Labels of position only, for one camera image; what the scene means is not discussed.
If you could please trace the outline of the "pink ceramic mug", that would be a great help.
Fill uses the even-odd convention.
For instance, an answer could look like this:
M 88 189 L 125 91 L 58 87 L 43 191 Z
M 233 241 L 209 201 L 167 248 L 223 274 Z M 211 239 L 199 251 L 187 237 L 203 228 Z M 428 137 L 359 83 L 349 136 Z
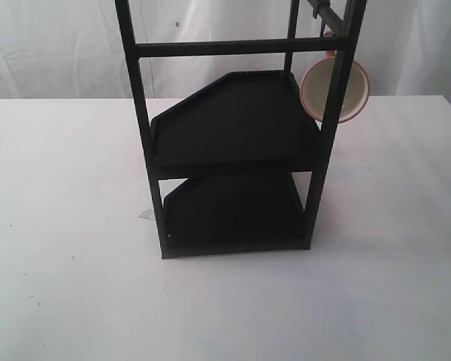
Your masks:
M 336 51 L 327 50 L 322 60 L 306 71 L 300 86 L 301 103 L 306 112 L 322 122 L 331 82 Z M 338 123 L 356 117 L 365 107 L 370 95 L 370 82 L 365 69 L 353 61 Z

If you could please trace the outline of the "black metal shelf rack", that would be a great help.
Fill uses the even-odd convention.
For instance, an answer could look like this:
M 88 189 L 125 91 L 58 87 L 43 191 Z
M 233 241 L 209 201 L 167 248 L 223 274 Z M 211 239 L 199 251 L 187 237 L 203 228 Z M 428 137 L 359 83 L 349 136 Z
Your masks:
M 164 259 L 311 246 L 341 106 L 366 9 L 337 15 L 311 2 L 331 35 L 140 44 L 127 1 L 115 4 Z M 303 108 L 292 71 L 299 52 L 335 50 L 322 122 Z M 147 113 L 140 61 L 172 56 L 282 53 L 283 68 L 233 71 L 156 117 Z

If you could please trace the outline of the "clear tape piece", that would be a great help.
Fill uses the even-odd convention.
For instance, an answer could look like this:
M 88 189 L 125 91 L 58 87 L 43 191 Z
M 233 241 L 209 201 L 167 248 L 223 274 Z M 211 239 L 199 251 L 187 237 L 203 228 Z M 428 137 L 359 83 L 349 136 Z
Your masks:
M 153 210 L 145 210 L 142 211 L 139 215 L 139 218 L 144 220 L 155 220 L 155 214 Z

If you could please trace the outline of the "black metal hook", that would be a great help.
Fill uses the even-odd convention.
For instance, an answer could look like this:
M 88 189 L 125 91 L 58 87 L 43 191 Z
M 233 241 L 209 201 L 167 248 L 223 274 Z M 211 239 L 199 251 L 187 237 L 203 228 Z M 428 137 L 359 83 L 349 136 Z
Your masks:
M 327 24 L 327 21 L 326 21 L 323 17 L 321 17 L 320 31 L 321 31 L 321 32 L 324 32 L 327 25 L 328 25 L 328 24 Z

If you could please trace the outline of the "white backdrop curtain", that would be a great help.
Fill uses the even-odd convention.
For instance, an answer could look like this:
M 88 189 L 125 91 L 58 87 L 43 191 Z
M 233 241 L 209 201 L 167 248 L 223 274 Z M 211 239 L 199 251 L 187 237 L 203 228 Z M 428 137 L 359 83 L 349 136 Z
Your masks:
M 288 1 L 133 1 L 140 42 L 282 38 Z M 451 103 L 451 1 L 370 1 L 356 51 L 374 95 Z M 149 98 L 182 98 L 233 70 L 277 69 L 280 54 L 144 59 Z M 112 1 L 0 1 L 0 98 L 131 96 Z

